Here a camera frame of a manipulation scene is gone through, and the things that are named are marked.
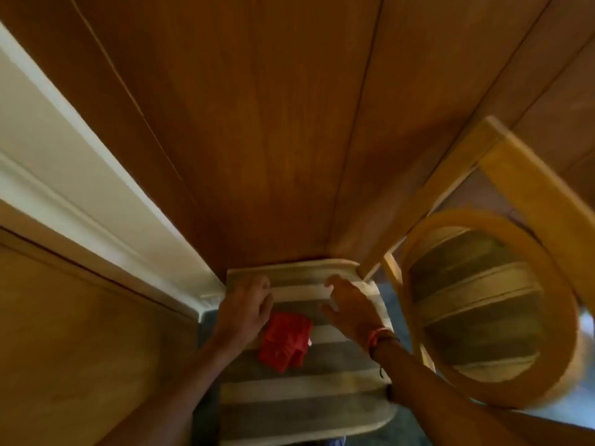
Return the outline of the person's left hand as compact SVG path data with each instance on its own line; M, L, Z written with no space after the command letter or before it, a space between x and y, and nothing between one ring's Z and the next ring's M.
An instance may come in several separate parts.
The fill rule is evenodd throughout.
M230 355L239 355L264 326L258 324L259 307L271 293L271 282L265 275L249 275L235 282L219 305L212 339Z

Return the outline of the person's right hand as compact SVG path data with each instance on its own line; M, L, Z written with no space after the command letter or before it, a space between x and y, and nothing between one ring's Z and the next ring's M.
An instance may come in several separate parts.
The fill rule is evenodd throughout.
M365 343L369 333L377 328L386 327L375 305L359 288L339 275L328 277L324 285L332 288L332 303L325 304L331 304L335 309L341 310L345 318L344 325L335 328L366 352Z

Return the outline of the person's left forearm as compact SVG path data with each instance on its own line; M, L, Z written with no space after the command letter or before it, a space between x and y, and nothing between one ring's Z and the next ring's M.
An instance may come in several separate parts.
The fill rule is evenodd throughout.
M96 446L171 446L209 387L251 341L246 335L214 334L180 376L138 406Z

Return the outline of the person's right forearm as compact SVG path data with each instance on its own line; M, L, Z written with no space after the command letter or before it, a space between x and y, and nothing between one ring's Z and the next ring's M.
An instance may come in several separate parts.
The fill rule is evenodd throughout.
M434 446L529 446L397 340L380 340L371 356L391 380L392 399L413 413Z

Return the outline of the red cloth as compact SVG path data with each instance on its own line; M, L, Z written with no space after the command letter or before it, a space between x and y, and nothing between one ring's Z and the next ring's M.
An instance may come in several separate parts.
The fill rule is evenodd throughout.
M273 313L261 339L259 361L279 374L302 367L311 345L312 328L312 320L304 315Z

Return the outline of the orange wristband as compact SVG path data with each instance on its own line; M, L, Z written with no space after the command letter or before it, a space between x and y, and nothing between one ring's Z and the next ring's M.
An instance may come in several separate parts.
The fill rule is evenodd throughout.
M372 330L365 343L365 351L368 352L371 360L376 361L375 353L378 347L384 343L397 343L400 345L400 340L396 334L388 327L377 328Z

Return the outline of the striped chair seat cushion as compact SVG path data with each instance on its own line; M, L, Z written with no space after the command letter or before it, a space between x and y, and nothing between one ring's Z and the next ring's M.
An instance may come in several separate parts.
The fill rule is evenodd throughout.
M227 271L228 289L245 276L266 275L274 311L305 315L314 326L302 367L281 374L265 366L256 340L221 374L219 446L285 446L361 435L394 418L390 379L319 309L330 299L324 281L336 274L357 286L392 327L376 283L361 280L357 266L327 259Z
M504 382L540 351L543 290L529 265L480 230L439 228L411 250L408 277L438 358L478 382Z

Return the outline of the light wooden cabinet panel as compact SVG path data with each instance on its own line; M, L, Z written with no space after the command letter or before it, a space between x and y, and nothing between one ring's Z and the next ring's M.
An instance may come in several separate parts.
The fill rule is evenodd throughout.
M94 446L197 349L196 314L26 237L0 201L0 446Z

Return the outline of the white window sill trim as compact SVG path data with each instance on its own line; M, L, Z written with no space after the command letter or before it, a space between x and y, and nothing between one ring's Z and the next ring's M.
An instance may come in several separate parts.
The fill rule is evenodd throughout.
M0 201L76 246L34 241L203 315L225 289L0 21Z

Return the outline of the wooden chair with round back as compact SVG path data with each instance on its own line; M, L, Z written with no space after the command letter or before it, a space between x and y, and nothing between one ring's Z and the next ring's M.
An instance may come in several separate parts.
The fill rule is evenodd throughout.
M412 300L411 250L447 226L480 230L505 243L543 290L540 354L510 381L478 382L445 365L430 345ZM414 353L475 401L505 409L545 405L583 378L593 343L580 308L595 314L595 212L494 117L461 140L394 216L361 262L381 265L405 315Z

